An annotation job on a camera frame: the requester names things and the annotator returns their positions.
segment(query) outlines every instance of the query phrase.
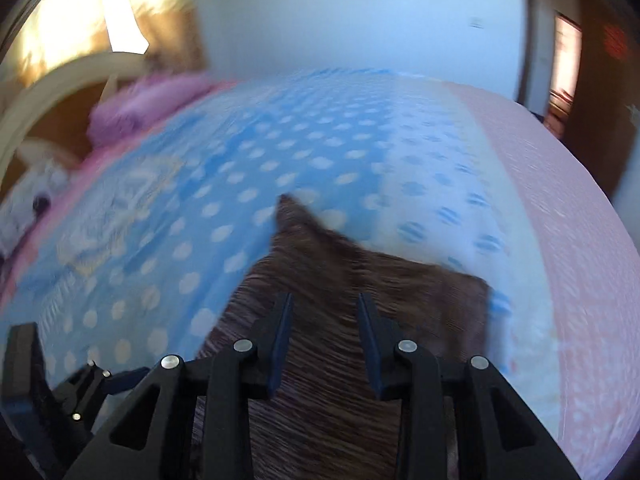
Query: brown cloth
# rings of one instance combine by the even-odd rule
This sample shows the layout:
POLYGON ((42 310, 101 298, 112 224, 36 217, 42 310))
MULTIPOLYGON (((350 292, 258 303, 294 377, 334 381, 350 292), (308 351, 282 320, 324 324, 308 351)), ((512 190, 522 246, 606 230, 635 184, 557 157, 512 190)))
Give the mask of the brown cloth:
MULTIPOLYGON (((198 357, 248 335, 291 292, 294 317, 282 386, 250 401, 254 474, 260 480, 390 480, 400 402, 375 400, 366 378, 356 298, 370 292, 382 316, 438 356, 463 361, 484 349, 487 284, 439 266, 366 251, 321 227, 281 196, 271 252, 238 286, 198 357)), ((203 405, 196 410, 202 430, 203 405)))

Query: pink pillow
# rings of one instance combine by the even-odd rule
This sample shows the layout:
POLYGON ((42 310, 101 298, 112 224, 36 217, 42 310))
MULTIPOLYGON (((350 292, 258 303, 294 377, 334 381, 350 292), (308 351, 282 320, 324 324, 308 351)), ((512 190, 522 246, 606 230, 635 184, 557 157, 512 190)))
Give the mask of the pink pillow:
POLYGON ((214 88, 216 83, 203 73, 146 76, 94 107, 87 136, 94 148, 111 146, 148 130, 214 88))

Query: metal screw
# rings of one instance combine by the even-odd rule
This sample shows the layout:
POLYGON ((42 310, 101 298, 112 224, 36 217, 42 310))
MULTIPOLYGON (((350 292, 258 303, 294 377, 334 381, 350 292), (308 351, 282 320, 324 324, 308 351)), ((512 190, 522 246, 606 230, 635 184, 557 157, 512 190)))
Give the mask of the metal screw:
POLYGON ((398 349, 401 352, 410 354, 411 352, 415 352, 418 349, 418 345, 415 343, 415 341, 411 341, 410 339, 402 339, 402 341, 398 343, 398 349))
POLYGON ((471 365, 478 370, 486 370, 489 367, 489 361, 486 357, 475 355, 471 358, 471 365))
POLYGON ((248 339, 239 339, 234 343, 234 350, 236 352, 248 352, 253 347, 254 344, 248 339))
POLYGON ((171 368, 177 367, 180 364, 180 358, 177 355, 165 355, 160 361, 162 368, 171 370, 171 368))

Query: doorway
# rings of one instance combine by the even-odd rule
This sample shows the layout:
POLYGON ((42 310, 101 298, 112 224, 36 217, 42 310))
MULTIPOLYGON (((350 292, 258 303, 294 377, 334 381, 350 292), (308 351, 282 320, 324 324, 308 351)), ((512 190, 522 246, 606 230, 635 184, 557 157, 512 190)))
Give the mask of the doorway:
POLYGON ((581 50, 582 31, 580 27, 565 16, 557 14, 549 106, 543 123, 558 139, 564 133, 564 126, 574 104, 581 50))

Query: bed headboard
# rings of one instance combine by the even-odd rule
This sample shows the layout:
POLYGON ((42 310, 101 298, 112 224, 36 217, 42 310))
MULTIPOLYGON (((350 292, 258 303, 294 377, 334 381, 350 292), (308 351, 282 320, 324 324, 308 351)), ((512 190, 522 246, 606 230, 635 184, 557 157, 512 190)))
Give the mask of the bed headboard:
POLYGON ((25 138, 45 139, 85 158, 92 148, 89 112, 107 80, 130 82, 149 66, 140 54, 100 52, 66 63, 23 90, 0 117, 0 201, 24 173, 15 155, 25 138))

